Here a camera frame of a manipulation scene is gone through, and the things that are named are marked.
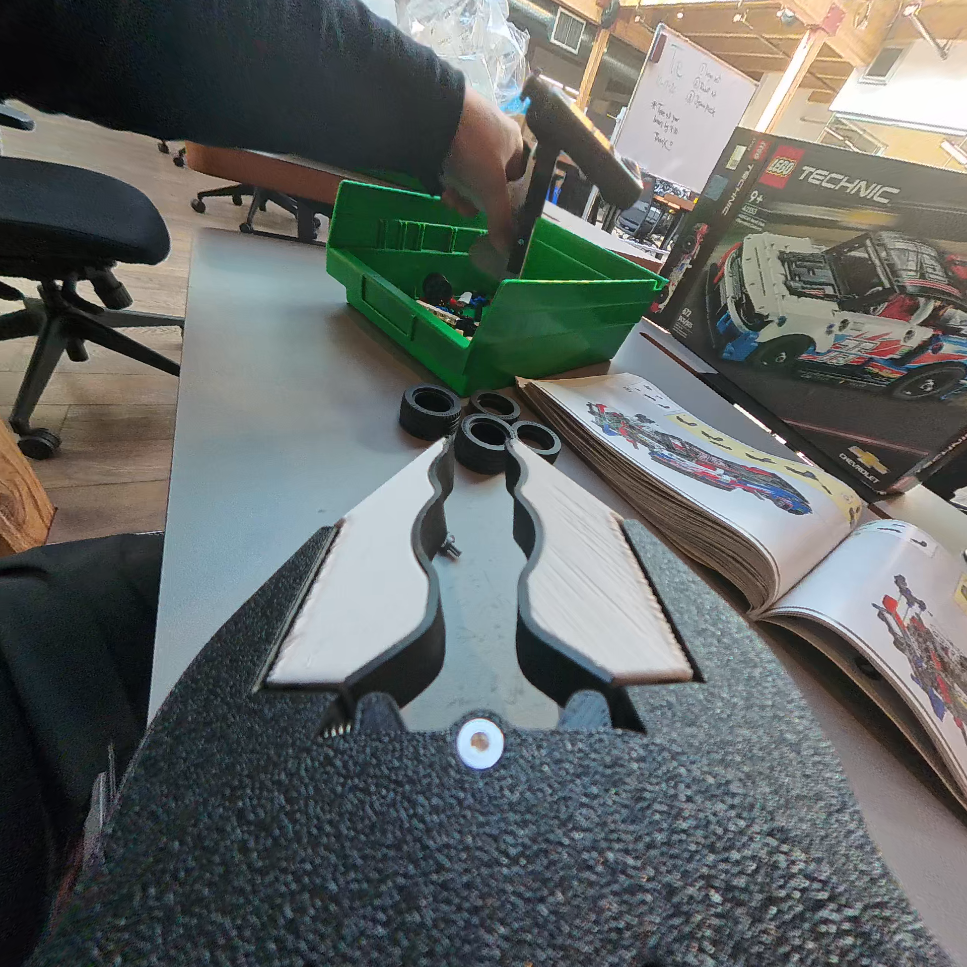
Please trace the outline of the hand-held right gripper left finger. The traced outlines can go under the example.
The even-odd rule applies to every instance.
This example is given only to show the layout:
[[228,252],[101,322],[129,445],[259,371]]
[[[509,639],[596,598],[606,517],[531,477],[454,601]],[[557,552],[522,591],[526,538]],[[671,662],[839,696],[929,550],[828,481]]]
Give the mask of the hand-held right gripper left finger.
[[343,516],[272,645],[266,688],[410,704],[440,673],[445,624],[432,560],[449,536],[453,444],[442,438]]

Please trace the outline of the open instruction booklet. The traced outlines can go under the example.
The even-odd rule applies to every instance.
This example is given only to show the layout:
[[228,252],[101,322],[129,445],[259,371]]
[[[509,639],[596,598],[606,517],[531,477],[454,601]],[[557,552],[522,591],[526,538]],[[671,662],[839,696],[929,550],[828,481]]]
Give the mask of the open instruction booklet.
[[531,409],[647,522],[729,582],[748,616],[854,680],[966,801],[966,572],[930,532],[768,454],[630,373],[517,377]]

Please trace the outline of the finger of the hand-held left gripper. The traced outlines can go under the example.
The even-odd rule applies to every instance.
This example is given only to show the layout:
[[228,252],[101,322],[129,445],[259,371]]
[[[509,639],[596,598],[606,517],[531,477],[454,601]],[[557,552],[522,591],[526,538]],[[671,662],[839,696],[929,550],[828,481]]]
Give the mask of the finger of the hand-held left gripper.
[[499,248],[493,238],[490,228],[483,231],[472,243],[469,249],[471,266],[499,282],[516,280],[522,269],[522,235],[520,224],[513,225],[512,244],[508,251]]

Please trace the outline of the green storage bin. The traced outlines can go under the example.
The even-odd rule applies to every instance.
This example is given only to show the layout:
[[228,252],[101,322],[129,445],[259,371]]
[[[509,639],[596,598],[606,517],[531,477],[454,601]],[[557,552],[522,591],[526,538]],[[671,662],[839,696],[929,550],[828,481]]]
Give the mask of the green storage bin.
[[[519,277],[477,270],[470,249],[487,222],[439,198],[344,180],[327,240],[327,270],[347,303],[462,396],[609,362],[665,279],[548,219],[535,226]],[[467,338],[420,304],[431,273],[490,299]]]

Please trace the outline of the clear plastic bag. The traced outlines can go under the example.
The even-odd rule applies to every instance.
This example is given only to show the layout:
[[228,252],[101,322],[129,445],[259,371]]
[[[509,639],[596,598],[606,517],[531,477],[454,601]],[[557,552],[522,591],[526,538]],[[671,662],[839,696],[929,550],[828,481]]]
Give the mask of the clear plastic bag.
[[530,35],[511,22],[509,3],[453,1],[431,7],[423,20],[431,48],[463,74],[469,88],[502,112],[523,115]]

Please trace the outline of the black car set box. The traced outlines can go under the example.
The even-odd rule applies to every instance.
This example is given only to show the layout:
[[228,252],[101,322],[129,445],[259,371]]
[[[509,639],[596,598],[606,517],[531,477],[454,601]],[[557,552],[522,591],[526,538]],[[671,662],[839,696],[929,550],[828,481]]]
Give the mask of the black car set box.
[[869,492],[965,448],[966,176],[744,127],[647,319],[711,387]]

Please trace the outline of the person's left forearm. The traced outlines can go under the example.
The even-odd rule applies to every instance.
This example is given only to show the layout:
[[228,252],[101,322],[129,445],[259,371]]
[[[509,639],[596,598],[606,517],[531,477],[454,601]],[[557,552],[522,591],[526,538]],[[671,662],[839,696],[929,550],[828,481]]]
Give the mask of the person's left forearm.
[[465,81],[354,1],[3,1],[2,99],[440,193]]

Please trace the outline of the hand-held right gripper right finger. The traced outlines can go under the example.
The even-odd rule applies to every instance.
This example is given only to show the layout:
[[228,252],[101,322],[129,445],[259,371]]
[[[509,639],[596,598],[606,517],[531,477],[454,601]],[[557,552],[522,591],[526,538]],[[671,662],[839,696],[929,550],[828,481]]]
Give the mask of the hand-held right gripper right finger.
[[518,665],[564,707],[580,692],[631,707],[631,687],[691,683],[695,666],[633,549],[626,521],[522,443],[506,447]]

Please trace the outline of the black rubber toy tyre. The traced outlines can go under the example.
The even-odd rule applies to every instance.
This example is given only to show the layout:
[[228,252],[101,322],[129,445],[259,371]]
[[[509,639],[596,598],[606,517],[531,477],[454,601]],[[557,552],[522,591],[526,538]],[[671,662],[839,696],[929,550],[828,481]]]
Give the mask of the black rubber toy tyre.
[[462,412],[462,399],[457,393],[443,386],[421,383],[404,391],[398,421],[410,435],[433,442],[453,435]]
[[511,425],[511,429],[514,431],[514,438],[522,445],[530,448],[548,463],[556,462],[562,451],[562,442],[553,429],[530,420],[518,420]]
[[469,412],[501,420],[512,425],[521,418],[521,407],[515,398],[495,390],[479,390],[468,400]]
[[504,473],[506,447],[514,439],[512,425],[499,417],[473,413],[460,422],[456,431],[454,457],[473,472],[494,476]]

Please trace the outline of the grey desk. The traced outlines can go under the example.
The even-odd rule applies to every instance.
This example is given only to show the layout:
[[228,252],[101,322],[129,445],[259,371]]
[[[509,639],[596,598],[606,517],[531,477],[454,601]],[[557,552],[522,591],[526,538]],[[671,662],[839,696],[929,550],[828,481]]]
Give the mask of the grey desk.
[[[225,621],[320,527],[405,466],[421,442],[397,423],[430,377],[347,307],[321,248],[203,229],[194,237],[150,693],[157,712]],[[490,709],[548,726],[523,677],[515,602],[524,556],[501,479],[457,466],[446,519],[457,559],[435,560],[445,663],[403,711],[442,729]],[[965,965],[965,824],[876,707],[820,653],[757,627],[823,731],[882,854],[925,924]]]

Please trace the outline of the pile of loose bricks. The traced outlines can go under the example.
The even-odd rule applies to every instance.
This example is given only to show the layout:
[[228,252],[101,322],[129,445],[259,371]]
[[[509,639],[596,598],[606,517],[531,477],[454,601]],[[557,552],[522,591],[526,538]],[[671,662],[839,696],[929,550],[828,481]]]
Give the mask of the pile of loose bricks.
[[477,335],[495,295],[495,292],[478,289],[458,291],[441,272],[425,274],[414,286],[418,305],[467,341]]

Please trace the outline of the person's left hand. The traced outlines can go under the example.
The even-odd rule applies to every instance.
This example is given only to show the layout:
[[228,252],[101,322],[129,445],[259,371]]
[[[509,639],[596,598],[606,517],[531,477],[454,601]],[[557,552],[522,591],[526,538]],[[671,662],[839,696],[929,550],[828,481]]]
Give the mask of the person's left hand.
[[511,184],[524,176],[527,165],[520,121],[466,89],[442,168],[443,203],[467,219],[483,214],[491,243],[504,256],[514,247]]

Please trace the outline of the whiteboard with writing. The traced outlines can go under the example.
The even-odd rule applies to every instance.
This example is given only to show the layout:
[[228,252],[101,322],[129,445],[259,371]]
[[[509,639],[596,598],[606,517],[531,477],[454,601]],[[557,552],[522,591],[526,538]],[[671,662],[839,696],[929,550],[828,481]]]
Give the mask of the whiteboard with writing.
[[701,190],[757,82],[660,23],[612,138],[649,175]]

